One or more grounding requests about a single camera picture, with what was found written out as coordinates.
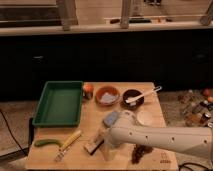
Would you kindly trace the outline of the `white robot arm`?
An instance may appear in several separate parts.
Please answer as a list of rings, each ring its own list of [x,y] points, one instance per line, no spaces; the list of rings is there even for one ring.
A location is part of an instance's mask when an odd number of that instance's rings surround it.
[[[144,145],[213,161],[213,129],[208,127],[150,127],[137,125],[136,115],[123,110],[104,133],[105,143]]]

